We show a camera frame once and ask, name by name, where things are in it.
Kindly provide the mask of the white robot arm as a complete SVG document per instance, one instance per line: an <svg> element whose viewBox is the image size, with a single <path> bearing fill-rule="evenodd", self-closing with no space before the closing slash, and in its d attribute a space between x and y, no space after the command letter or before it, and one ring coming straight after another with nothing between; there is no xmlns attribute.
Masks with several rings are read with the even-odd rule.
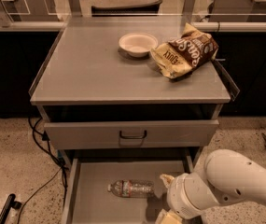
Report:
<svg viewBox="0 0 266 224"><path fill-rule="evenodd" d="M170 209L161 210L155 224L183 224L215 206L241 202L266 206L266 169L229 149L211 152L199 171L160 179Z"/></svg>

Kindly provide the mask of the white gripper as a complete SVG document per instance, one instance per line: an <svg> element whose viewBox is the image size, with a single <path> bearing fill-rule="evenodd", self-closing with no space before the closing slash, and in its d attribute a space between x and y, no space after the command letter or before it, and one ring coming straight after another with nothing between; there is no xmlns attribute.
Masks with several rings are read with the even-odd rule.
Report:
<svg viewBox="0 0 266 224"><path fill-rule="evenodd" d="M182 224L182 218L192 219L208 208L219 206L204 175L195 172L177 177L162 174L160 179L168 189L167 203L172 211L162 209L155 224Z"/></svg>

